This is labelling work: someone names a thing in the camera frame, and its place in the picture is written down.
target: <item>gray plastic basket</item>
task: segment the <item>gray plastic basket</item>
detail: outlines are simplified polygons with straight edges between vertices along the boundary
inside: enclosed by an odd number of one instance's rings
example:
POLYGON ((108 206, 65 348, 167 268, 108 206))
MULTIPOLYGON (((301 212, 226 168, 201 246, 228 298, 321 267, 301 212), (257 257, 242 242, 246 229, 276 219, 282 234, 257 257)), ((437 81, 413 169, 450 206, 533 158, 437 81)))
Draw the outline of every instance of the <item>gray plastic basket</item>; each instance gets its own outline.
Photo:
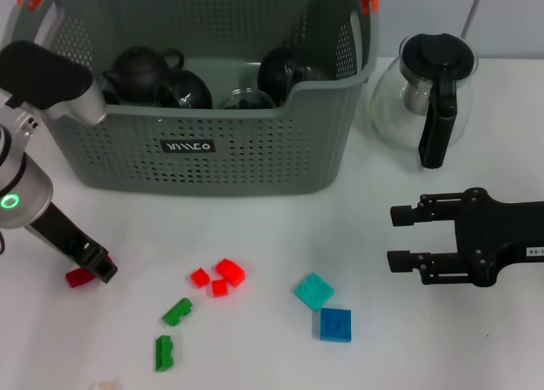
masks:
POLYGON ((255 87, 281 45, 335 80, 303 82, 274 110, 174 110, 112 105, 97 127, 48 123, 88 185, 172 195, 311 193, 337 176, 363 84, 377 58, 377 14, 359 0, 30 0, 8 42, 36 40, 96 77, 133 45, 178 48, 214 104, 255 87), (215 151, 164 151, 161 141, 212 140, 215 151))

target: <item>gray wall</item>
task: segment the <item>gray wall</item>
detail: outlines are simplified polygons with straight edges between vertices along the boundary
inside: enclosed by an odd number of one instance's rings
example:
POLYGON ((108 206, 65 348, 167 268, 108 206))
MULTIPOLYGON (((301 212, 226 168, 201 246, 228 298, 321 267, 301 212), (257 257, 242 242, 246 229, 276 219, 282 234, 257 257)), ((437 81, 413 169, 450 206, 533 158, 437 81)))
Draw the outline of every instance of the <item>gray wall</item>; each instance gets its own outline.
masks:
MULTIPOLYGON (((474 0, 380 0, 381 54, 419 32, 460 36, 474 0)), ((0 34, 15 0, 0 0, 0 34)), ((467 33, 480 56, 544 57, 542 0, 480 0, 467 33)))

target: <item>teapot handle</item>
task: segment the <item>teapot handle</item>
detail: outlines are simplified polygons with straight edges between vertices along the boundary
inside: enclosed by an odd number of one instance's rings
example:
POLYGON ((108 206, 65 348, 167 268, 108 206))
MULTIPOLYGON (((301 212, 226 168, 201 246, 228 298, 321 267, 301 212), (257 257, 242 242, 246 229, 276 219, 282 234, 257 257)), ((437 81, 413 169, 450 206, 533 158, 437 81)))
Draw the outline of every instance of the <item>teapot handle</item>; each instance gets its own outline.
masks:
POLYGON ((159 53, 159 55, 163 59, 165 59, 168 56, 176 56, 178 58, 178 63, 174 67, 170 67, 170 71, 181 70, 185 64, 185 57, 182 55, 182 53, 179 50, 176 50, 175 48, 163 50, 159 53))
POLYGON ((442 167, 456 118, 456 80, 447 71, 441 71, 431 88, 427 120, 419 143, 419 156, 423 167, 442 167))

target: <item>white table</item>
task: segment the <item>white table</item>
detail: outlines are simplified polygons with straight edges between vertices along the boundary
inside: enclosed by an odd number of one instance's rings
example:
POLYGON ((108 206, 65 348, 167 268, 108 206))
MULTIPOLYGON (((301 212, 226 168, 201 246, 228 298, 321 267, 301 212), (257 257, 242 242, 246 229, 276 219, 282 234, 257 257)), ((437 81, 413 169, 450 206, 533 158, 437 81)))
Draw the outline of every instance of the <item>white table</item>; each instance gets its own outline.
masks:
POLYGON ((123 390, 541 390, 544 264, 506 268, 490 289, 424 286, 388 269, 387 250, 456 250, 453 223, 394 229, 391 206, 473 186, 500 201, 544 200, 544 62, 484 59, 473 83, 472 120, 442 169, 422 172, 415 155, 354 125, 337 181, 306 196, 90 189, 43 130, 29 153, 53 179, 55 203, 120 271, 71 290, 68 260, 25 230, 5 233, 0 388, 87 390, 117 378, 123 390), (223 257, 246 267, 244 284, 224 298, 191 287, 191 271, 223 257), (311 311, 292 294, 311 271, 336 290, 327 306, 352 309, 351 343, 314 337, 311 311), (181 297, 192 314, 163 326, 181 297), (155 373, 162 334, 176 365, 155 373))

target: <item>blue toy brick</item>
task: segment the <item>blue toy brick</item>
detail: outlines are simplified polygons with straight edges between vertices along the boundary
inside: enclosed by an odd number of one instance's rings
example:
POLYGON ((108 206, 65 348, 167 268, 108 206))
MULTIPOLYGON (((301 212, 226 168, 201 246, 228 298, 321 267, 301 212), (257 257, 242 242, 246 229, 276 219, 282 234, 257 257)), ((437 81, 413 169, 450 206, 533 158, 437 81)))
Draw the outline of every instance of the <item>blue toy brick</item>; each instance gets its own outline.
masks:
POLYGON ((351 311, 322 308, 320 339, 322 341, 351 342, 351 311))
POLYGON ((318 274, 312 273, 295 290, 295 295, 309 308, 317 312, 334 294, 334 289, 318 274))

